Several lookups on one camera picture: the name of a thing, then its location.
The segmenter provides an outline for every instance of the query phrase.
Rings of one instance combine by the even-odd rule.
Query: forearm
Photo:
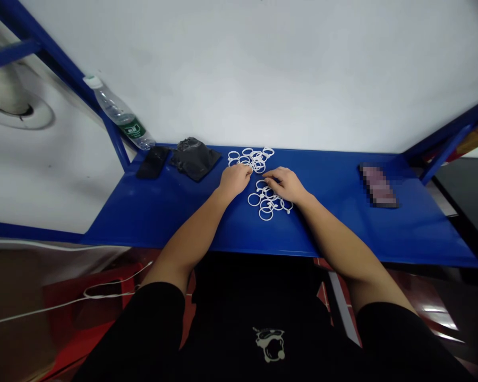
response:
[[[230,202],[220,189],[216,189],[168,241],[142,285],[165,281],[185,292],[187,278],[209,250]]]
[[[370,248],[313,195],[308,194],[298,207],[324,257],[338,273],[351,279],[365,280],[370,278],[372,271],[384,270]]]
[[[344,277],[355,312],[371,302],[396,303],[416,313],[370,248],[313,196],[298,204],[322,254]]]

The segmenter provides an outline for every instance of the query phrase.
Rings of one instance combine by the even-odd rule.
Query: white bottle cap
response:
[[[99,77],[96,76],[85,76],[83,77],[83,80],[85,83],[88,85],[89,88],[91,89],[98,89],[103,87],[103,83],[99,79]]]

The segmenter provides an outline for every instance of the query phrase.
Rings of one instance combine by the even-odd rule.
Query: smartphone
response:
[[[152,147],[136,172],[138,179],[157,179],[170,149],[162,146]]]
[[[383,169],[368,163],[359,165],[359,170],[373,207],[398,208],[398,199],[389,185]]]

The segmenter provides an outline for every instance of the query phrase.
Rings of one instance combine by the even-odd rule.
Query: black shirt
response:
[[[363,307],[357,346],[331,326],[312,259],[214,253],[195,272],[197,311],[181,350],[185,298],[171,284],[148,284],[73,381],[472,379],[398,305]]]

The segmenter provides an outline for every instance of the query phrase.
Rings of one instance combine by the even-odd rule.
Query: red chair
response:
[[[142,266],[138,263],[47,285],[42,290],[45,306],[60,305],[82,298],[84,290],[88,287],[125,280],[141,269]],[[132,278],[120,284],[99,286],[87,293],[90,295],[122,294],[134,289],[135,282]],[[43,380],[49,380],[62,370],[79,365],[78,360],[92,351],[131,297],[129,295],[79,301],[46,312],[51,337],[57,349],[57,357],[53,369],[43,377]]]

